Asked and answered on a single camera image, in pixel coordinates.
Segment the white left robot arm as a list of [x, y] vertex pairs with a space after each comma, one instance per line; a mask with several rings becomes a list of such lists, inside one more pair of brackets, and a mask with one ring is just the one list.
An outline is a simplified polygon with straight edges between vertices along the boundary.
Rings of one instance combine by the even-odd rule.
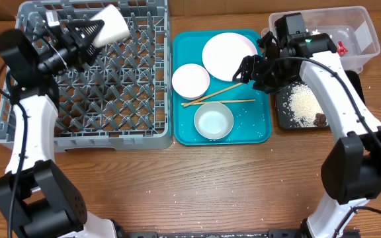
[[10, 29], [0, 33], [1, 72], [16, 117], [15, 140], [0, 177], [0, 212], [9, 237], [122, 237], [111, 219], [87, 210], [78, 189], [56, 165], [54, 127], [60, 92], [56, 77], [82, 71], [102, 48], [129, 36], [120, 11], [109, 5], [88, 21], [61, 24], [46, 13], [40, 33]]

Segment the white green bowl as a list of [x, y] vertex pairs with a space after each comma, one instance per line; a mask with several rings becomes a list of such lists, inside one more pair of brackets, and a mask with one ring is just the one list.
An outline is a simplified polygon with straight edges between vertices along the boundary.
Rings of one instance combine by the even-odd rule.
[[223, 139], [233, 129], [233, 113], [222, 103], [203, 104], [195, 112], [194, 126], [197, 132], [206, 139]]

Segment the white napkin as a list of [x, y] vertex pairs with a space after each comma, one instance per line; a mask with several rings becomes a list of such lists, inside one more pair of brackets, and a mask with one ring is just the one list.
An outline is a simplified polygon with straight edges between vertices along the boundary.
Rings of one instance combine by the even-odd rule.
[[330, 38], [332, 38], [332, 35], [328, 32], [322, 32], [322, 31], [319, 31], [318, 29], [311, 31], [311, 35], [317, 35], [317, 34], [327, 34]]

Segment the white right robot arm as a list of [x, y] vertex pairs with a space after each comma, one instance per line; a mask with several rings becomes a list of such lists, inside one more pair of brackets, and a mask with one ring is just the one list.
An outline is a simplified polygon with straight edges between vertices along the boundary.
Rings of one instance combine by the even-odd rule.
[[381, 193], [381, 122], [367, 109], [326, 33], [311, 34], [300, 13], [275, 22], [257, 41], [262, 55], [242, 59], [233, 80], [264, 93], [297, 80], [316, 97], [335, 141], [321, 166], [325, 193], [298, 229], [271, 229], [269, 237], [358, 237], [346, 225]]

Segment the brown food scrap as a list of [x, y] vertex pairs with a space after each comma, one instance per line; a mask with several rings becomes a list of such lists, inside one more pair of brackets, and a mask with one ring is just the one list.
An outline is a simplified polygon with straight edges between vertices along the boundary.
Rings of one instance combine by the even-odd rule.
[[314, 120], [314, 125], [317, 127], [327, 127], [327, 118], [322, 113], [317, 113]]

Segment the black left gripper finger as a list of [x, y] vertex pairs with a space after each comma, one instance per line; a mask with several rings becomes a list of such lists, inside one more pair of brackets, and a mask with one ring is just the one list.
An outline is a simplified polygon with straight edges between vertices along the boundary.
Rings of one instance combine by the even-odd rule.
[[92, 20], [69, 22], [66, 27], [78, 46], [96, 46], [94, 40], [104, 25], [103, 20]]
[[85, 64], [92, 66], [99, 53], [100, 49], [95, 47], [93, 44], [89, 45], [87, 48], [75, 48], [71, 52], [69, 62], [67, 64], [77, 71], [84, 71]]

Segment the red candy wrapper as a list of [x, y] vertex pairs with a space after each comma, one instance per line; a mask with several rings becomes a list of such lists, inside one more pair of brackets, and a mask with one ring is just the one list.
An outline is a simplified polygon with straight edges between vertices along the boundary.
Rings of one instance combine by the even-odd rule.
[[345, 54], [347, 54], [349, 51], [344, 47], [342, 41], [338, 41], [337, 43], [337, 53], [340, 57], [343, 57]]

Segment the small pink bowl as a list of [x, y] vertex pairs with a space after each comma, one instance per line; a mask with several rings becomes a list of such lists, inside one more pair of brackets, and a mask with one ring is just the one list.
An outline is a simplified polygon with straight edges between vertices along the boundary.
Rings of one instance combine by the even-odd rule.
[[187, 100], [202, 97], [210, 86], [210, 75], [201, 65], [188, 63], [177, 68], [172, 76], [177, 94]]

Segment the cream paper cup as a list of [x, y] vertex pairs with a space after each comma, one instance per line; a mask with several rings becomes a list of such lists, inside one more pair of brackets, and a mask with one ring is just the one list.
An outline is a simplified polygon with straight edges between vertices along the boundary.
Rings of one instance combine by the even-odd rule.
[[130, 36], [128, 25], [120, 11], [114, 5], [108, 5], [91, 18], [91, 22], [102, 20], [104, 25], [93, 40], [93, 45], [101, 48], [118, 40], [125, 40]]

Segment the pile of white rice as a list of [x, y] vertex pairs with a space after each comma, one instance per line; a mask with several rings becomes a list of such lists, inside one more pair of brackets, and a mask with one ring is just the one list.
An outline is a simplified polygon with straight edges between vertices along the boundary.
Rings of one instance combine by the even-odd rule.
[[319, 102], [311, 89], [303, 83], [297, 83], [285, 93], [283, 107], [288, 111], [290, 121], [297, 128], [313, 128], [317, 113], [323, 113]]

